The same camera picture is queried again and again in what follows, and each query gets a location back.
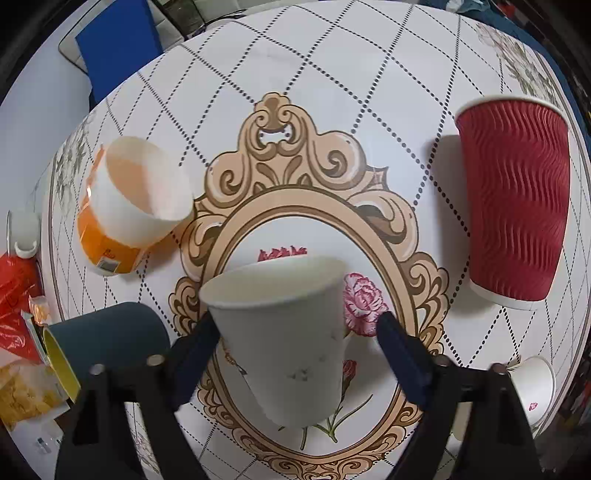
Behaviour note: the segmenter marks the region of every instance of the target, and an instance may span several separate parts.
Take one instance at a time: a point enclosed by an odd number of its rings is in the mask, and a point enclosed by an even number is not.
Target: red plastic bag
[[[41,295],[34,259],[0,257],[0,348],[33,363],[41,359],[29,335],[21,310],[29,312],[29,296]]]

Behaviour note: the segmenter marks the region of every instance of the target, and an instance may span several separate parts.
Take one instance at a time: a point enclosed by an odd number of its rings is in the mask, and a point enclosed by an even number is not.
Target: ornate frame print
[[[261,134],[291,135],[264,144]],[[300,216],[323,222],[360,248],[386,285],[401,324],[433,354],[442,353],[443,319],[449,309],[447,271],[417,251],[413,209],[386,184],[387,168],[368,166],[361,145],[345,132],[319,134],[310,115],[279,93],[267,93],[243,122],[236,151],[207,168],[204,194],[181,239],[187,276],[169,305],[183,334],[204,311],[200,285],[221,273],[238,243],[274,219]],[[421,416],[397,387],[377,425],[361,440],[328,455],[306,455],[257,431],[238,410],[224,383],[218,353],[197,389],[204,412],[231,431],[239,446],[284,475],[343,480],[368,470],[405,438]]]

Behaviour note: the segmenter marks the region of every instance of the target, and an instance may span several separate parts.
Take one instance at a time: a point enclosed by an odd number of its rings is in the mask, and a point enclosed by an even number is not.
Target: blue chair
[[[116,0],[76,36],[100,102],[163,49],[146,0]]]

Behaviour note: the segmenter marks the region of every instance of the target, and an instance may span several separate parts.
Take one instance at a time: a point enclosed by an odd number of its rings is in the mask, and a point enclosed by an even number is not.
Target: red ripple paper cup
[[[488,96],[460,108],[470,201],[470,286],[520,310],[550,291],[570,197],[568,126],[551,103]]]

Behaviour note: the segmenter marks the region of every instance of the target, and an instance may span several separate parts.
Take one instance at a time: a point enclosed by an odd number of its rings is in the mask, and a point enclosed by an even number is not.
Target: dotted diamond pattern
[[[419,250],[449,273],[445,353],[474,368],[544,355],[557,377],[555,408],[589,330],[589,159],[556,78],[540,56],[524,48],[571,119],[569,221],[542,309],[519,312],[485,303],[466,285],[469,212],[453,112],[480,95],[520,93],[505,60],[482,41],[470,19],[395,2],[351,0],[281,8],[199,35],[146,65],[96,107],[87,122],[85,157],[65,197],[58,199],[52,177],[44,240],[50,244],[62,318],[140,301],[160,315],[171,340],[180,335],[167,300],[183,276],[178,236],[167,237],[133,274],[102,278],[86,267],[75,218],[92,159],[119,135],[149,138],[178,158],[198,196],[213,158],[236,148],[238,129],[253,104],[264,93],[283,92],[307,109],[320,132],[351,133],[369,165],[389,167],[389,188],[417,215]],[[282,477],[239,447],[198,405],[184,406],[178,419],[211,478]],[[137,410],[130,406],[129,418],[138,449],[148,455],[149,444],[138,440],[147,436]],[[407,441],[350,477],[385,478]],[[455,453],[450,447],[444,455],[441,478],[449,475]]]

